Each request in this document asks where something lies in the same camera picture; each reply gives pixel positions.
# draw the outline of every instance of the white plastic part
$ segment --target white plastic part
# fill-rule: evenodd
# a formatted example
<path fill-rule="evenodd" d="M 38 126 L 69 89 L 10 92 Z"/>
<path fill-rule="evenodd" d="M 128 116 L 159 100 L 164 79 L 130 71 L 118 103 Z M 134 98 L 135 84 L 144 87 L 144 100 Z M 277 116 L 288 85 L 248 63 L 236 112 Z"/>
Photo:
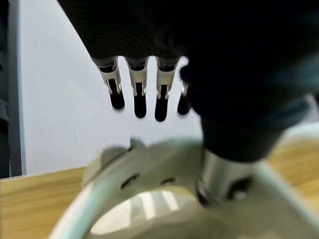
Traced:
<path fill-rule="evenodd" d="M 174 177 L 174 186 L 185 188 L 195 197 L 196 182 L 201 173 L 201 156 L 201 142 L 171 140 L 138 148 L 110 160 L 65 211 L 50 239 L 108 239 L 108 235 L 90 234 L 95 222 L 132 196 L 160 188 L 160 183 L 167 178 Z M 134 182 L 121 187 L 136 173 L 140 176 Z M 206 235 L 201 238 L 319 238 L 317 216 L 267 163 L 261 163 L 256 168 L 253 184 L 244 200 L 216 203 L 199 211 L 196 218 L 202 221 L 195 230 L 200 230 L 202 224 L 209 225 L 207 231 L 201 231 L 202 235 Z M 154 234 L 136 233 L 135 236 L 125 235 L 139 239 L 149 239 L 150 235 L 153 239 L 165 238 L 165 228 L 159 230 L 157 227 Z"/>
<path fill-rule="evenodd" d="M 114 79 L 115 80 L 117 93 L 119 94 L 122 91 L 120 69 L 119 69 L 118 58 L 117 57 L 115 58 L 115 61 L 116 61 L 116 68 L 115 68 L 114 71 L 106 73 L 106 72 L 102 72 L 100 70 L 101 76 L 103 78 L 103 82 L 104 82 L 104 84 L 107 85 L 110 95 L 112 95 L 112 93 L 113 93 L 111 88 L 110 88 L 110 84 L 109 84 L 109 80 L 110 79 Z"/>

